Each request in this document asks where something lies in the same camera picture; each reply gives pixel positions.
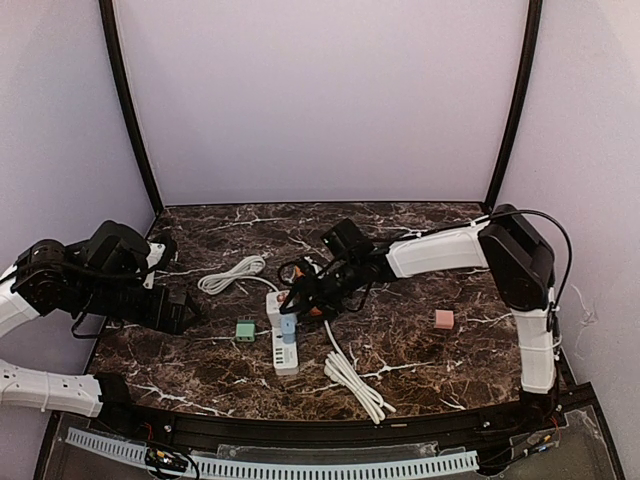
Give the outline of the orange power strip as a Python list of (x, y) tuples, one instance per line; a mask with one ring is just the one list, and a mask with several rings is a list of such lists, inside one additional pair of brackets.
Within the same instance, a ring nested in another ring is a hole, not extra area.
[(293, 286), (291, 293), (293, 298), (290, 306), (302, 316), (320, 317), (322, 311), (322, 297), (319, 272), (321, 268), (307, 261), (295, 266)]

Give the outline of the blue plug adapter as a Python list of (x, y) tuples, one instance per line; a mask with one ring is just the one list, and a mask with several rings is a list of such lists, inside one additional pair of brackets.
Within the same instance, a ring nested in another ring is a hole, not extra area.
[(297, 315), (289, 313), (280, 317), (280, 339), (285, 345), (296, 342)]

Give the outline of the white cube socket adapter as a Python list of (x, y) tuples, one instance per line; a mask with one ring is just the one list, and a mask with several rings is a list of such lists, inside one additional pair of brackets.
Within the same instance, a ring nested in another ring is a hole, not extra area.
[(280, 307), (288, 294), (289, 294), (288, 290), (283, 290), (283, 291), (272, 291), (266, 295), (265, 311), (269, 319), (269, 322), (273, 328), (281, 327), (282, 315), (280, 313)]

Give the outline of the green plug adapter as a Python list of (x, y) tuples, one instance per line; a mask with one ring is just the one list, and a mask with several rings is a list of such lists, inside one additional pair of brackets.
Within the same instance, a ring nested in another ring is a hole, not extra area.
[(236, 322), (235, 340), (240, 343), (253, 343), (256, 337), (256, 324), (253, 319), (241, 318)]

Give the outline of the white power strip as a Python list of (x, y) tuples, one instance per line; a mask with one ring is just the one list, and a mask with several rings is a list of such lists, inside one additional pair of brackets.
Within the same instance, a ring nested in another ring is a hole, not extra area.
[(285, 345), (280, 339), (280, 328), (272, 328), (272, 360), (278, 376), (291, 376), (299, 372), (297, 343)]

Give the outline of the pink plug adapter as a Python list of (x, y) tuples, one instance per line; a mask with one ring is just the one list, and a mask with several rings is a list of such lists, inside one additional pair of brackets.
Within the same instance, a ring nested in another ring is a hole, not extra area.
[(455, 325), (454, 312), (451, 310), (436, 310), (434, 326), (437, 329), (451, 330)]

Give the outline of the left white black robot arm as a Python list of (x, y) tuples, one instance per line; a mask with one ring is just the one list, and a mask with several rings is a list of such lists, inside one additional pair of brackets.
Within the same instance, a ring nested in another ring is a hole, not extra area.
[[(97, 315), (180, 335), (201, 317), (186, 292), (155, 281), (177, 251), (164, 235), (150, 242), (131, 227), (103, 222), (87, 240), (64, 245), (45, 239), (24, 251), (1, 278), (1, 332), (56, 310), (81, 324)], [(1, 364), (1, 402), (97, 418), (130, 402), (119, 374), (65, 375)]]

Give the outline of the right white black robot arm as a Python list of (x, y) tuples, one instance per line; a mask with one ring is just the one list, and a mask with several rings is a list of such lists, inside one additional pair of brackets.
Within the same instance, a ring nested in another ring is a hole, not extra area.
[(289, 292), (279, 311), (334, 318), (347, 311), (347, 298), (376, 283), (487, 269), (516, 321), (521, 388), (546, 395), (556, 382), (557, 312), (568, 279), (556, 277), (554, 250), (529, 222), (533, 214), (503, 204), (474, 220), (386, 239), (369, 237), (344, 218), (321, 237), (332, 255), (328, 264), (316, 267), (304, 257), (283, 264), (295, 276), (285, 283)]

